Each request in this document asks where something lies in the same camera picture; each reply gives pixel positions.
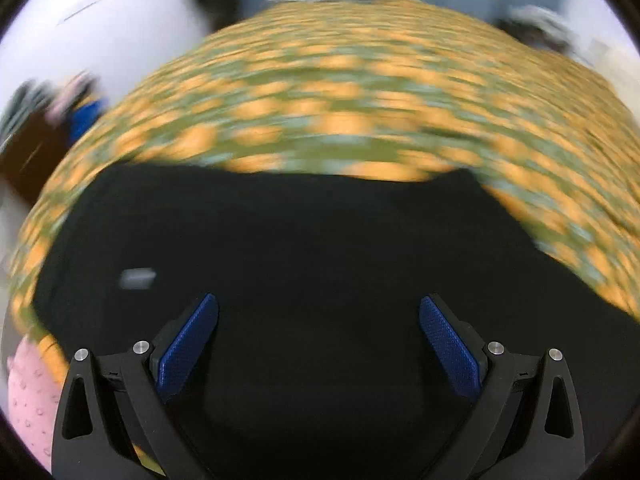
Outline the black pants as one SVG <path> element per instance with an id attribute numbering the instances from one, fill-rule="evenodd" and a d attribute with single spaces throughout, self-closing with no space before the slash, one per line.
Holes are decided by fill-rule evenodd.
<path id="1" fill-rule="evenodd" d="M 66 356 L 129 349 L 198 296 L 215 337 L 169 404 L 213 476 L 416 479 L 471 405 L 419 324 L 437 294 L 480 336 L 567 357 L 586 455 L 639 397 L 639 325 L 466 170 L 426 182 L 117 164 L 82 192 L 37 280 Z"/>

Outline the pink dotted clothing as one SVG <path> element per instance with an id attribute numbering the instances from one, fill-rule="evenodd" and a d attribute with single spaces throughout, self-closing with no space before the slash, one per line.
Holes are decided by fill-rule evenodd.
<path id="1" fill-rule="evenodd" d="M 25 336 L 8 357 L 8 419 L 41 466 L 51 471 L 53 431 L 66 364 L 54 339 Z"/>

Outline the stack of folded clothes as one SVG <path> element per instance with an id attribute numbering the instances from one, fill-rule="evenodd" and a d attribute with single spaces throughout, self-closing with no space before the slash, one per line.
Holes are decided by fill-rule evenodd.
<path id="1" fill-rule="evenodd" d="M 17 134 L 29 118 L 43 112 L 51 127 L 70 128 L 68 144 L 77 142 L 103 115 L 105 100 L 99 78 L 80 72 L 55 87 L 49 81 L 24 81 L 12 94 L 1 113 L 1 144 Z"/>

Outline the green orange floral bedspread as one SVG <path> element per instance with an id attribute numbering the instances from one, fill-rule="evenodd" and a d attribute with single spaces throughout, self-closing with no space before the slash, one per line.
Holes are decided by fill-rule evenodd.
<path id="1" fill-rule="evenodd" d="M 564 55 L 418 0 L 278 3 L 149 74 L 70 149 L 22 226 L 17 330 L 80 193 L 130 158 L 414 181 L 474 170 L 541 249 L 639 311 L 639 127 Z"/>

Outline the grey cloth bundle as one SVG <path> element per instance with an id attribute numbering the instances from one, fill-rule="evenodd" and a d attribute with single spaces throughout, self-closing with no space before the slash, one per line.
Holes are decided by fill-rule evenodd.
<path id="1" fill-rule="evenodd" d="M 510 6 L 496 25 L 521 44 L 590 65 L 585 53 L 579 49 L 578 36 L 572 26 L 562 15 L 543 6 Z"/>

